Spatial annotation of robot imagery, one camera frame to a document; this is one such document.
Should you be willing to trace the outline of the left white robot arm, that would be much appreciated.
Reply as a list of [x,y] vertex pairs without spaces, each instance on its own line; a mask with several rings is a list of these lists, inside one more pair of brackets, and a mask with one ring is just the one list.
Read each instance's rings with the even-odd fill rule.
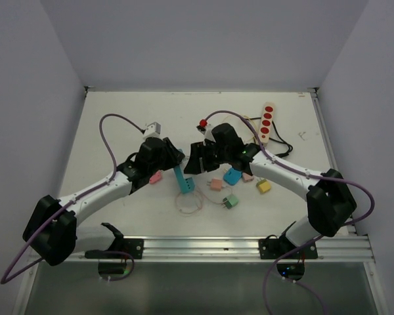
[[51,266],[82,251],[98,258],[124,257],[128,252],[124,235],[110,223],[102,223],[98,234],[84,238],[78,234],[78,227],[103,207],[146,186],[158,171],[179,166],[184,158],[168,138],[146,139],[133,157],[116,165],[96,184],[59,199],[50,195],[41,198],[23,240]]

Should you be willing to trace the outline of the salmon small charger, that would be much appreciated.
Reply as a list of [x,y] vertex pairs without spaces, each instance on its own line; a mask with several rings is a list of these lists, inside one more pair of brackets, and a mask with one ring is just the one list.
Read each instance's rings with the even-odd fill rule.
[[225,186],[223,185],[223,181],[218,178],[213,178],[208,181],[208,186],[211,190],[220,192]]

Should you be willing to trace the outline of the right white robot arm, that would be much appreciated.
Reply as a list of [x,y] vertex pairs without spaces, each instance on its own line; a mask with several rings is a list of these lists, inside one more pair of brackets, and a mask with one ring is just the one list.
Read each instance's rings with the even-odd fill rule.
[[279,249],[285,257],[295,257],[305,243],[319,236],[335,236],[357,208],[347,184],[334,169],[325,173],[304,169],[260,144],[244,144],[228,123],[199,125],[197,130],[204,140],[191,144],[186,174],[208,173],[229,164],[237,171],[278,184],[306,202],[307,214],[280,236]]

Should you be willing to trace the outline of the yellow olive charger plug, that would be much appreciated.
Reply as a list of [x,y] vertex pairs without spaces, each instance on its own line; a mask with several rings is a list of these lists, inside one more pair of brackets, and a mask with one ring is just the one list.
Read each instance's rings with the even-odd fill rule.
[[265,194],[271,190],[271,184],[266,179],[261,179],[257,181],[256,188],[260,194]]

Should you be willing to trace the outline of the green charger plug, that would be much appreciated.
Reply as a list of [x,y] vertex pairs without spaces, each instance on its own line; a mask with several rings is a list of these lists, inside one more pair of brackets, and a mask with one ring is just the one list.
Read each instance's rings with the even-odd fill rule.
[[222,200],[222,204],[227,209],[232,209],[233,207],[236,207],[238,203],[239,199],[234,194],[230,194]]

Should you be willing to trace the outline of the pink charger cube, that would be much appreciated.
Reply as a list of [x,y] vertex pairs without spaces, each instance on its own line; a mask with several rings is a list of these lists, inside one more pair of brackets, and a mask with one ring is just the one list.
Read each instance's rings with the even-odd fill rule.
[[162,179],[163,179],[163,171],[157,171],[154,175],[150,177],[149,184],[156,184]]

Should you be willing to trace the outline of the pink brown charger plug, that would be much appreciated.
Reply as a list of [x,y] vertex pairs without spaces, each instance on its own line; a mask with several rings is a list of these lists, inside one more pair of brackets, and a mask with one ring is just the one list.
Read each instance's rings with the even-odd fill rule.
[[247,173],[242,173],[242,180],[244,182],[251,182],[254,180],[254,176],[253,175],[249,175]]

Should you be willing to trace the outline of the blue charger cube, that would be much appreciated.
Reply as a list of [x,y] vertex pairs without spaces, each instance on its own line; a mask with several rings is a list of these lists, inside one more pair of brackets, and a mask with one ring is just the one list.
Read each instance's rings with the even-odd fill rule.
[[242,172],[234,168],[228,169],[223,175],[223,180],[230,186],[234,186],[242,178]]

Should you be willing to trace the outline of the cream power strip red sockets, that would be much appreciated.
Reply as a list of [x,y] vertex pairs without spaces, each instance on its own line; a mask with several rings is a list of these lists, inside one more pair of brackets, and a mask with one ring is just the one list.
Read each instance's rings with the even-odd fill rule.
[[257,135],[262,144],[267,144],[273,129],[273,117],[275,111],[275,104],[266,102],[260,115],[259,128]]

